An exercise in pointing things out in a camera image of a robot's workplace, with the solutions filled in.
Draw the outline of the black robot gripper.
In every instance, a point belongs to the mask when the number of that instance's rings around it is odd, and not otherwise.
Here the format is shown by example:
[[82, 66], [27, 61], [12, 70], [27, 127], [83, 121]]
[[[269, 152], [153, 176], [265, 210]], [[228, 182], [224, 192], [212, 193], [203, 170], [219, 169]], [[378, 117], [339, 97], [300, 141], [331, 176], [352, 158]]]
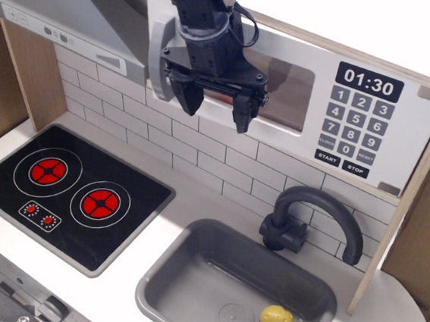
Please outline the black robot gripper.
[[205, 90], [231, 97], [236, 131], [246, 133], [259, 107], [268, 102], [268, 75], [248, 62], [242, 42], [232, 33], [179, 27], [171, 34], [183, 45], [162, 41], [156, 91], [176, 98], [190, 116], [198, 111]]

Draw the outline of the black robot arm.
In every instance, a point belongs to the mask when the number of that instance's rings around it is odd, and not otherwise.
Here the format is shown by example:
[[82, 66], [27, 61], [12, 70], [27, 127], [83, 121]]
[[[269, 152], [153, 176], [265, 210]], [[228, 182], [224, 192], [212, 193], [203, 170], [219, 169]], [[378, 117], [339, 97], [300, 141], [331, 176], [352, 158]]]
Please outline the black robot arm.
[[205, 90], [231, 97], [237, 132], [249, 124], [268, 101], [268, 76], [244, 57], [256, 44], [259, 31], [245, 41], [242, 18], [253, 16], [237, 0], [171, 0], [177, 8], [177, 29], [183, 47], [164, 44], [159, 57], [164, 74], [180, 106], [194, 115]]

